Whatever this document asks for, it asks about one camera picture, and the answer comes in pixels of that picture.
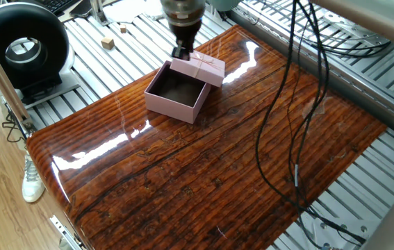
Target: ribbon bow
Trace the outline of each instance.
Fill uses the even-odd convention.
[[[190,58],[198,60],[197,68],[193,74],[193,78],[197,77],[199,69],[202,67],[203,63],[206,63],[207,65],[211,66],[214,69],[222,70],[222,68],[220,66],[217,66],[215,64],[213,58],[211,58],[210,60],[207,60],[207,59],[204,59],[204,56],[202,58],[198,53],[193,53]]]

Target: small wooden block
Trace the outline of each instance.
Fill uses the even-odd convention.
[[[121,30],[121,33],[127,32],[126,24],[120,24],[120,30]]]
[[[105,37],[101,40],[102,47],[105,49],[113,49],[115,46],[115,42],[113,41],[113,38],[111,37]]]

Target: table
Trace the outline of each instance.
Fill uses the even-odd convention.
[[[264,249],[296,219],[254,161],[257,128],[286,59],[239,26],[197,50],[224,60],[227,77],[194,125],[145,109],[152,72],[28,139],[48,191],[90,248]],[[265,175],[288,195],[286,107],[297,73],[293,67],[260,148]],[[310,108],[317,81],[302,71],[290,107],[293,128]],[[308,201],[385,128],[329,92],[301,159]]]

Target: keyboard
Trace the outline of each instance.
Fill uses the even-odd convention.
[[[72,6],[74,3],[77,3],[78,1],[80,0],[42,0],[41,3],[45,6],[45,8],[50,10],[53,14],[57,15],[66,8]]]

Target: shoe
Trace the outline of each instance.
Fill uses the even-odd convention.
[[[42,196],[44,190],[44,183],[39,177],[33,160],[28,154],[25,155],[24,180],[22,181],[22,196],[24,200],[29,203],[35,202]]]

